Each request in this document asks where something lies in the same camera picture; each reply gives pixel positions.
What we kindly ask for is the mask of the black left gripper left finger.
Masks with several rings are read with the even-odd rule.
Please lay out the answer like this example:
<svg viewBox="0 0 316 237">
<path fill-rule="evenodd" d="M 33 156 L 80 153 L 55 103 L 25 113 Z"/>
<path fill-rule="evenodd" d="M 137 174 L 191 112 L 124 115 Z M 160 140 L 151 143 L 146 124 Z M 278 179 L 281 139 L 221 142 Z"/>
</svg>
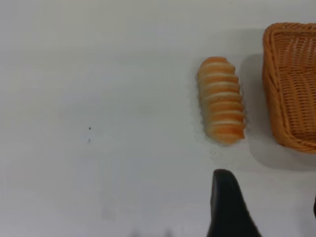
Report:
<svg viewBox="0 0 316 237">
<path fill-rule="evenodd" d="M 232 172 L 216 169 L 212 176 L 208 237 L 260 237 Z"/>
</svg>

